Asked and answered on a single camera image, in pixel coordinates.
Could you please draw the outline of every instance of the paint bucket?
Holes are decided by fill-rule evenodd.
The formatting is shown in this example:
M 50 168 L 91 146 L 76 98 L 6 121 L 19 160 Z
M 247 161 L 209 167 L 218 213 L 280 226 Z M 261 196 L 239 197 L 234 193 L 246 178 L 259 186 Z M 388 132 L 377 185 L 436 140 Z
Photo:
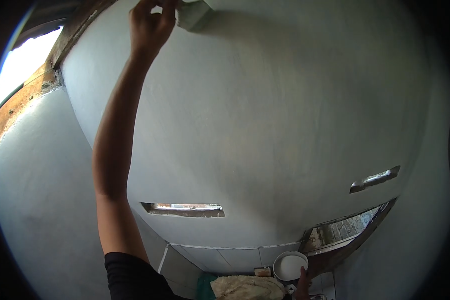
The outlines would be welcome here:
M 302 266 L 305 271 L 309 268 L 309 260 L 305 254 L 298 251 L 283 252 L 273 262 L 273 276 L 282 284 L 293 284 L 296 287 Z

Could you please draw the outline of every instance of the rectangular opening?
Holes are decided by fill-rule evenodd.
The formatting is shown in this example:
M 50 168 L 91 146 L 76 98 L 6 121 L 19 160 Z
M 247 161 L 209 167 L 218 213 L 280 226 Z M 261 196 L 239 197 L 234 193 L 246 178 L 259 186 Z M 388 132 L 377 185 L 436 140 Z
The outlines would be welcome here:
M 154 215 L 174 215 L 181 217 L 213 218 L 225 217 L 220 204 L 216 203 L 144 203 L 147 213 Z
M 390 170 L 368 176 L 363 180 L 355 181 L 350 187 L 350 194 L 363 191 L 364 189 L 367 189 L 373 185 L 384 183 L 385 181 L 393 179 L 398 176 L 398 171 L 400 171 L 399 165 L 394 166 Z

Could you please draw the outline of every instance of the green cloth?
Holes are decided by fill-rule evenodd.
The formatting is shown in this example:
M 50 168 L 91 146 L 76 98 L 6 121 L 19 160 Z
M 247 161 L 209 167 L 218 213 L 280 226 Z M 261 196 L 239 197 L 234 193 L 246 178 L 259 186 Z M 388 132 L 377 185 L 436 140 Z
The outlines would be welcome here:
M 213 276 L 207 273 L 203 273 L 197 282 L 197 296 L 196 300 L 215 300 L 215 294 L 210 286 L 210 283 L 217 279 L 217 276 Z

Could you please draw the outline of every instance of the person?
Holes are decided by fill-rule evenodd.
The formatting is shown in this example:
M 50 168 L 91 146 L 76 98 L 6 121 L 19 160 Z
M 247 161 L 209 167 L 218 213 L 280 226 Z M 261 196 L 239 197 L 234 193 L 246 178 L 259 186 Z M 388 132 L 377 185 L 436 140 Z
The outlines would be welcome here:
M 184 299 L 174 295 L 166 279 L 150 266 L 127 199 L 140 93 L 148 69 L 175 26 L 178 0 L 160 3 L 141 0 L 129 12 L 130 54 L 103 112 L 93 145 L 98 233 L 112 300 Z M 151 13 L 156 5 L 162 6 L 162 13 Z M 298 300 L 309 299 L 305 270 L 302 277 Z

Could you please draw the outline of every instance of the black shirt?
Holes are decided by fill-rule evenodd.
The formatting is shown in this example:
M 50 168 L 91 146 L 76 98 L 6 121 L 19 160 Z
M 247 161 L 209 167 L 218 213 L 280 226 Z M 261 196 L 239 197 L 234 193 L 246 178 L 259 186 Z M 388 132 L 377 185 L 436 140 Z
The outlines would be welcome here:
M 105 269 L 112 300 L 185 299 L 176 296 L 165 277 L 136 256 L 120 252 L 107 253 Z

